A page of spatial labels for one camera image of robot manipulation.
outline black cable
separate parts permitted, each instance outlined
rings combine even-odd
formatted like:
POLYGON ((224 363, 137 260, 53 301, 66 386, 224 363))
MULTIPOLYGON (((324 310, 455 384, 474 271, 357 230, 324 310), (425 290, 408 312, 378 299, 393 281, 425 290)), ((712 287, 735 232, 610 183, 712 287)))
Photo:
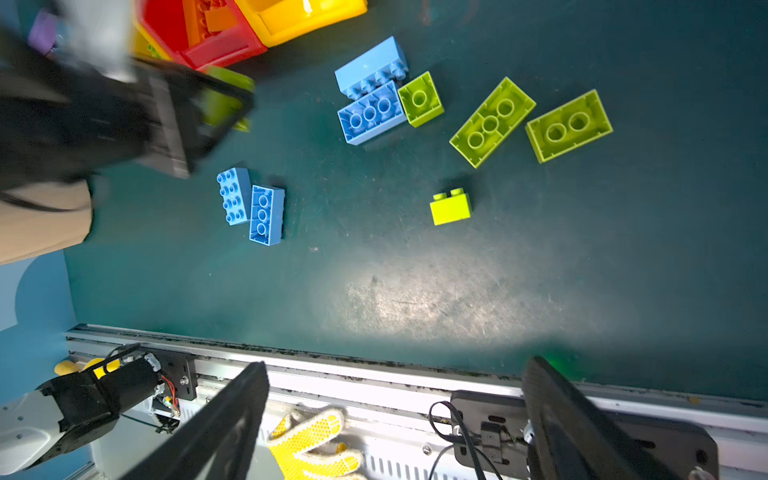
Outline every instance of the black cable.
POLYGON ((120 416, 123 417, 124 419, 133 420, 134 422, 138 422, 143 425, 150 426, 153 429, 155 429, 155 432, 157 433, 167 432, 170 435, 171 433, 174 432, 174 430, 169 425, 155 425, 154 423, 149 423, 149 422, 145 422, 144 420, 135 419, 134 417, 125 415, 124 413, 121 413, 120 416))
POLYGON ((481 449, 479 449, 479 448, 475 447, 475 450, 477 450, 477 451, 478 451, 478 453, 479 453, 480 455, 482 455, 482 458, 485 458, 485 461, 486 461, 486 462, 488 462, 488 464, 491 466, 491 468, 493 468, 493 472, 494 472, 494 473, 496 474, 496 476, 498 477, 498 480, 502 480, 502 474, 500 474, 500 473, 498 472, 498 470, 496 469, 496 465, 493 465, 493 462, 491 462, 491 459, 490 459, 490 458, 488 458, 488 456, 487 456, 485 453, 483 453, 481 449))
MULTIPOLYGON (((470 456, 472 457, 472 464, 475 466, 475 474, 478 476, 478 480, 485 480, 485 473, 482 470, 482 467, 480 465, 480 459, 478 458, 477 454, 479 453, 482 455, 482 457, 485 459, 485 461, 491 466, 491 469, 496 474, 496 477, 498 480, 502 480, 502 474, 498 472, 498 469, 496 468, 496 465, 493 465, 493 462, 491 462, 491 459, 488 458, 488 456, 483 453, 481 449, 475 445, 475 443, 472 441, 472 439, 469 436, 469 429, 467 429, 466 424, 464 423, 464 419, 462 418, 461 414, 458 412, 456 407, 453 406, 450 402, 436 402, 433 403, 432 406, 429 407, 429 414, 427 415, 427 419, 429 420, 429 424, 432 426, 432 429, 435 430, 435 433, 443 440, 446 440, 447 442, 451 443, 464 443, 469 448, 470 456), (456 419, 456 424, 458 425, 459 429, 461 430, 461 435, 445 435, 438 431, 437 427, 435 426, 435 421, 432 419, 432 409, 437 405, 438 403, 448 407, 448 410, 451 412, 453 417, 456 419)), ((426 480, 432 480, 432 475, 435 473, 435 468, 437 467, 437 462, 442 457, 442 455, 447 452, 452 446, 449 445, 445 447, 435 459, 435 463, 432 464, 432 471, 429 473, 429 477, 426 478, 426 480)))
POLYGON ((427 419, 429 420, 429 424, 432 426, 432 429, 435 430, 435 433, 437 433, 441 439, 451 443, 463 442, 464 444, 467 445, 469 449, 469 454, 472 457, 472 464, 475 466, 475 475, 477 475, 478 480, 485 480, 485 473, 483 472, 482 467, 480 466, 480 458, 478 458, 478 454, 477 454, 478 449, 475 447, 475 443, 472 441, 472 438, 469 436, 469 430, 467 429, 467 425, 464 424, 464 420, 462 420, 462 416, 458 412, 456 407, 454 407, 452 403, 446 402, 446 401, 433 403, 432 406, 429 407, 429 414, 427 415, 427 419), (437 427, 435 426, 435 421, 432 419, 432 409, 435 408, 435 405, 437 405, 438 403, 447 407, 448 410, 451 412, 451 415, 453 416, 453 418, 456 419, 458 428, 462 432, 461 437, 458 435, 444 435, 438 431, 437 427))
POLYGON ((435 468, 437 468, 437 462, 440 461, 440 457, 442 457, 442 454, 446 453, 448 450, 452 448, 453 448, 453 445, 448 445, 443 450, 440 450, 440 453, 437 454, 437 458, 435 458, 435 463, 432 464, 432 470, 429 471, 429 477, 425 478, 424 480, 432 480, 432 476, 435 474, 435 468))
POLYGON ((149 423, 149 422, 145 422, 144 420, 135 419, 134 417, 129 416, 129 415, 125 415, 124 413, 121 413, 120 416, 123 417, 124 419, 129 419, 129 420, 133 420, 134 422, 139 422, 139 423, 142 423, 144 425, 148 425, 148 426, 152 427, 153 429, 157 429, 157 428, 161 427, 161 425, 155 425, 154 423, 149 423))

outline yellow-green lego brick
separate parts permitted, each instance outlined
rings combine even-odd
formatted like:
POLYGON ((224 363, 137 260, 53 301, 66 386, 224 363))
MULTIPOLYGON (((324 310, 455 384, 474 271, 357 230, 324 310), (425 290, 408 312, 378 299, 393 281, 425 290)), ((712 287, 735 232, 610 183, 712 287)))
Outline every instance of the yellow-green lego brick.
POLYGON ((472 216, 469 196, 464 193, 463 188, 451 190, 450 197, 446 194, 436 194, 433 198, 435 201, 429 204, 429 208, 432 209, 435 225, 456 222, 472 216))
POLYGON ((451 145, 477 168, 535 106, 532 98, 509 77, 504 77, 451 138, 451 145))
POLYGON ((400 87, 397 94, 408 123, 414 127, 420 127, 445 112, 428 71, 400 87))
MULTIPOLYGON (((240 87, 249 91, 256 90, 256 84, 253 82, 252 78, 235 71, 222 67, 209 67, 205 73, 213 78, 234 85, 235 87, 240 87)), ((238 108, 240 108, 239 100, 217 91, 210 90, 209 88, 204 89, 203 121, 205 121, 205 123, 215 127, 224 121, 231 111, 238 108)), ((250 120, 243 117, 237 121, 232 129, 236 131, 250 132, 250 120)))
POLYGON ((579 148, 614 131, 597 90, 555 108, 525 125, 538 163, 579 148))

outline dark green table surface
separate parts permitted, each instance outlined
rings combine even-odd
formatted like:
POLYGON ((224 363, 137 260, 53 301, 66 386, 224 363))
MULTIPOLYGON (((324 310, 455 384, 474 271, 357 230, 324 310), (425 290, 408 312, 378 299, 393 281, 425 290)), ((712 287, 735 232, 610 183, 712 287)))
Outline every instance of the dark green table surface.
POLYGON ((191 180, 124 164, 66 250, 78 320, 263 346, 768 399, 764 2, 370 0, 237 65, 249 134, 191 180), (361 146, 333 71, 395 35, 445 114, 361 146), (474 170, 450 137, 509 76, 596 88, 607 137, 537 163, 522 127, 474 170), (283 242, 224 220, 216 174, 286 189, 283 242), (472 218, 435 227, 464 187, 472 218))

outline blue wall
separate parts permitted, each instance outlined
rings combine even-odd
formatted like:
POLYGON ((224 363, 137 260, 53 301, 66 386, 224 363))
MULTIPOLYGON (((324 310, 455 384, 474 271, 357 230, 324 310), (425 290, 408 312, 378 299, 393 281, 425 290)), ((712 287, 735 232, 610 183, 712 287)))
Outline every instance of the blue wall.
MULTIPOLYGON (((0 305, 0 325, 13 323, 9 315, 16 317, 14 326, 0 331, 0 405, 36 389, 55 375, 54 366, 69 353, 65 331, 77 323, 64 254, 54 252, 38 257, 19 276, 23 266, 24 263, 0 266, 0 299, 5 300, 0 305), (9 308, 8 299, 15 299, 13 308, 9 308)), ((62 480, 90 459, 90 450, 84 447, 2 478, 62 480)))

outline lego brick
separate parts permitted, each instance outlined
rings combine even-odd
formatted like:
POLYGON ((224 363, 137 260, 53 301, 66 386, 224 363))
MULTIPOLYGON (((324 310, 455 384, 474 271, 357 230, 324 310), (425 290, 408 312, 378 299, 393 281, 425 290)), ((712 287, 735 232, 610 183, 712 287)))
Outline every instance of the lego brick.
POLYGON ((280 243, 283 235, 283 208, 286 191, 282 188, 253 185, 253 208, 250 215, 251 241, 262 245, 280 243))
POLYGON ((604 137, 614 131, 598 91, 592 90, 525 125, 538 163, 604 137))
POLYGON ((163 48, 160 46, 159 43, 157 43, 157 40, 155 40, 152 35, 147 32, 147 29, 144 28, 143 25, 141 25, 136 19, 133 21, 133 26, 135 29, 135 37, 134 40, 134 48, 133 53, 140 56, 140 57, 147 57, 151 58, 161 58, 163 60, 171 60, 170 55, 163 50, 163 48))
POLYGON ((358 100, 387 81, 404 79, 407 73, 406 56, 395 37, 389 37, 336 70, 336 82, 350 100, 358 100))
POLYGON ((429 208, 432 209, 435 225, 456 222, 472 216, 469 196, 464 193, 463 188, 451 190, 450 197, 446 194, 436 194, 433 198, 435 201, 429 204, 429 208))
POLYGON ((226 67, 266 51, 234 0, 136 0, 135 5, 137 23, 152 47, 189 68, 226 67), (211 31, 205 13, 212 8, 228 8, 237 24, 211 31))
POLYGON ((235 1, 267 47, 368 11, 366 0, 235 1))
MULTIPOLYGON (((226 68, 210 67, 205 73, 211 77, 218 78, 219 80, 224 80, 226 83, 236 87, 250 91, 256 90, 256 84, 253 83, 253 80, 250 77, 227 70, 226 68)), ((211 90, 210 88, 205 88, 203 90, 202 105, 203 120, 205 123, 214 127, 224 121, 224 119, 228 118, 233 111, 236 111, 241 107, 240 101, 236 98, 211 90)), ((250 122, 247 118, 243 117, 237 121, 232 129, 248 132, 250 131, 250 122)))
POLYGON ((451 138, 451 145, 477 168, 531 113, 536 102, 508 77, 451 138))
POLYGON ((237 20, 226 5, 206 10, 205 23, 210 32, 224 31, 228 28, 237 27, 237 20))
POLYGON ((216 176, 219 182, 219 194, 224 199, 223 207, 227 212, 227 223, 237 225, 250 218, 250 175, 247 168, 230 168, 216 176))
POLYGON ((414 127, 419 127, 445 112, 428 71, 403 85, 397 94, 400 96, 408 123, 414 127))
POLYGON ((339 110, 346 143, 360 145, 406 121, 394 81, 339 110))

